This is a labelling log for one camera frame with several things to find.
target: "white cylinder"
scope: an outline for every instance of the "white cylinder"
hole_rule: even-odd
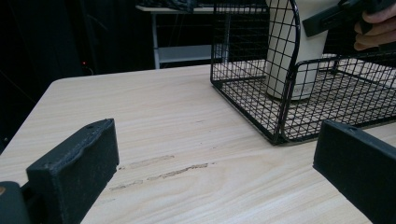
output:
[[[267,93],[281,98],[286,75],[294,51],[296,36],[294,14],[289,0],[267,0],[270,4],[270,38],[268,49]],[[306,37],[303,20],[316,15],[320,11],[333,7],[339,0],[295,0],[300,15],[301,35],[297,61],[320,59],[326,42],[327,32]],[[308,98],[312,92],[318,64],[309,66],[307,73],[297,75],[291,100]]]

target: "human hand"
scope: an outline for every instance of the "human hand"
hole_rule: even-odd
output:
[[[396,3],[382,11],[367,14],[362,13],[365,21],[371,23],[373,28],[363,34],[359,22],[355,24],[356,42],[354,48],[356,50],[364,50],[378,47],[379,45],[388,44],[396,41]]]

